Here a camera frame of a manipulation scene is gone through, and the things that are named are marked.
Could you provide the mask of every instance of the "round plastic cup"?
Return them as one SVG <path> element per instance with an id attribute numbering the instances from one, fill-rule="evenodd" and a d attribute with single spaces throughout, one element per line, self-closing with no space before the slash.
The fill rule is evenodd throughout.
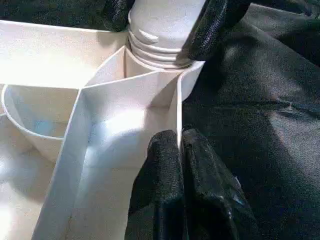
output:
<path id="1" fill-rule="evenodd" d="M 56 162 L 78 90 L 5 85 L 2 107 L 8 119 L 52 162 Z"/>

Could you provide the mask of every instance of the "black fabric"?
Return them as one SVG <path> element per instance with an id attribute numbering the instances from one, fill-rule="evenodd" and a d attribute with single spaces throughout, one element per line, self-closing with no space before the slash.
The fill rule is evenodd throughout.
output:
<path id="1" fill-rule="evenodd" d="M 125 231 L 126 240 L 186 239 L 183 170 L 172 130 L 150 140 L 136 177 Z"/>
<path id="2" fill-rule="evenodd" d="M 195 129 L 183 132 L 184 188 L 192 240 L 259 240 L 257 221 L 239 182 L 208 140 Z"/>
<path id="3" fill-rule="evenodd" d="M 106 0 L 102 11 L 106 29 L 116 32 L 124 30 L 134 3 L 135 0 Z"/>
<path id="4" fill-rule="evenodd" d="M 320 232 L 320 68 L 242 20 L 182 105 L 235 175 L 264 239 Z"/>
<path id="5" fill-rule="evenodd" d="M 256 4 L 244 19 L 320 66 L 319 19 Z"/>

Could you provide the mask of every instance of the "compartment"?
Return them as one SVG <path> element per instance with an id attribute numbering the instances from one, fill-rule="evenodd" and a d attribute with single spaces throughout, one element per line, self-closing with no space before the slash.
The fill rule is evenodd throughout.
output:
<path id="1" fill-rule="evenodd" d="M 127 38 L 127 32 L 0 20 L 1 81 L 81 88 Z"/>
<path id="2" fill-rule="evenodd" d="M 152 71 L 151 68 L 138 61 L 126 46 L 123 46 L 104 61 L 86 86 L 131 78 Z"/>
<path id="3" fill-rule="evenodd" d="M 178 143 L 176 73 L 151 72 L 81 90 L 33 240 L 124 239 L 133 181 L 149 140 L 167 129 L 178 133 Z"/>
<path id="4" fill-rule="evenodd" d="M 77 93 L 76 89 L 7 85 L 1 100 L 12 123 L 55 162 Z"/>
<path id="5" fill-rule="evenodd" d="M 0 239 L 29 240 L 54 164 L 0 115 Z"/>

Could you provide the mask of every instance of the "white bottle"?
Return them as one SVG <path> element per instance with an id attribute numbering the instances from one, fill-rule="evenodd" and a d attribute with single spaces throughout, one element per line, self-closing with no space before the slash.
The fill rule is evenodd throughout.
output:
<path id="1" fill-rule="evenodd" d="M 206 0 L 135 0 L 128 15 L 129 41 L 142 62 L 162 69 L 187 67 L 186 41 Z"/>

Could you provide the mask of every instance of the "white plastic tray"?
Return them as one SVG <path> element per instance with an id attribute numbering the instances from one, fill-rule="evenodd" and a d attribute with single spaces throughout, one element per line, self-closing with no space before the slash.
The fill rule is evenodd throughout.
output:
<path id="1" fill-rule="evenodd" d="M 203 62 L 150 67 L 126 32 L 0 21 L 0 33 L 0 239 L 124 239 L 149 140 L 172 129 L 180 145 Z"/>

